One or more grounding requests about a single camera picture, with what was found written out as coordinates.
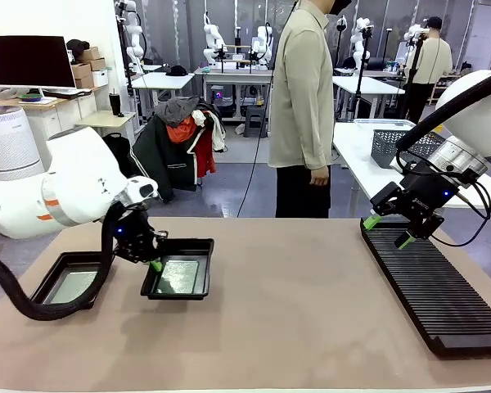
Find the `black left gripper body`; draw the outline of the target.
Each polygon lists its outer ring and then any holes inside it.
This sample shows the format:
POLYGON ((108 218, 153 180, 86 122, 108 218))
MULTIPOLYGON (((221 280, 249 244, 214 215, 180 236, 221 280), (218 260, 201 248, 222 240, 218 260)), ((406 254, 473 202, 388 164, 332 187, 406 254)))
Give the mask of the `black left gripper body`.
POLYGON ((130 210, 116 224, 115 254, 132 263, 147 263, 158 257, 156 233, 145 210, 130 210))

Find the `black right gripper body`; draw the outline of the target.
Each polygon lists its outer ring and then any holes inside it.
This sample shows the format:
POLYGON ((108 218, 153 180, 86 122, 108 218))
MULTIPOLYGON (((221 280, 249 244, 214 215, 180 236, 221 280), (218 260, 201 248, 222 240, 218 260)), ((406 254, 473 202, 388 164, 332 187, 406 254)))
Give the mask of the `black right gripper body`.
POLYGON ((398 213, 416 224, 442 224, 444 217, 438 209, 458 193, 452 178, 438 174, 425 161, 411 160, 406 164, 400 182, 402 194, 398 199, 398 213))

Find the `person's right hand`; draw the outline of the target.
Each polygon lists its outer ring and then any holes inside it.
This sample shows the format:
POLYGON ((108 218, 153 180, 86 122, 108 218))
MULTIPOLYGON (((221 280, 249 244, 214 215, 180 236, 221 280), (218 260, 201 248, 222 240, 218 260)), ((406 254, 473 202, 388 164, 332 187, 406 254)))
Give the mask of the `person's right hand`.
POLYGON ((330 183, 330 167, 328 165, 319 169, 311 169, 310 175, 310 185, 325 187, 330 183))

